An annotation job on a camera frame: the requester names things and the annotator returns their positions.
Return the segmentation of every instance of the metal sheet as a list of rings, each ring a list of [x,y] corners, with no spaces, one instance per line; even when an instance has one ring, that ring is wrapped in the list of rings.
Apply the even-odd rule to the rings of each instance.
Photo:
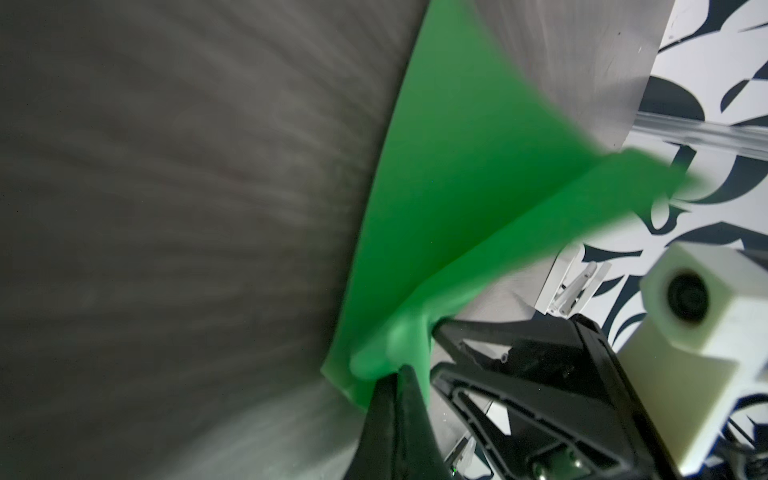
[[[479,10],[613,148],[671,8],[634,3]],[[4,477],[341,475],[318,368],[424,5],[2,6]]]

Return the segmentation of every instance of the green fabric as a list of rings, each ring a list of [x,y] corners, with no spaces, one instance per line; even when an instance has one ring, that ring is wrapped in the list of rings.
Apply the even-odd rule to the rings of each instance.
[[[511,69],[463,0],[433,0],[402,84],[323,374],[366,408],[430,330],[493,279],[675,189],[682,173],[599,157]]]

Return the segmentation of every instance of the white 3d-printed part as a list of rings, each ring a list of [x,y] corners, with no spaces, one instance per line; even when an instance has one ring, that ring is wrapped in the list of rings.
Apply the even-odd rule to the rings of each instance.
[[[676,316],[670,283],[707,290],[699,322]],[[682,475],[699,471],[737,400],[768,390],[768,271],[727,247],[675,243],[641,281],[645,321],[618,358]]]

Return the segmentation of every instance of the screw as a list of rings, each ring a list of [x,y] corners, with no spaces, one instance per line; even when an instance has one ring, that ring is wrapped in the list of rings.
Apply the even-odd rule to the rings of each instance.
[[[533,470],[533,478],[535,480],[548,480],[547,471],[541,463],[533,464],[531,470]]]
[[[576,452],[573,450],[568,451],[568,457],[571,459],[571,464],[576,468],[581,468],[584,463],[581,462],[581,459],[576,456]]]

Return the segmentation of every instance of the black and white patterned wall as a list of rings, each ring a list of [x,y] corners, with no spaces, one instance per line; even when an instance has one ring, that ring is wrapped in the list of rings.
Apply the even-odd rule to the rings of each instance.
[[[642,111],[768,128],[768,0],[677,0],[651,75]],[[768,161],[636,132],[624,146],[650,151],[704,182],[582,239],[582,264],[565,282],[590,261],[611,262],[582,313],[602,325],[615,349],[643,320],[639,282],[670,243],[768,250]],[[763,436],[768,445],[764,404],[734,419],[740,426],[725,432],[745,443]]]

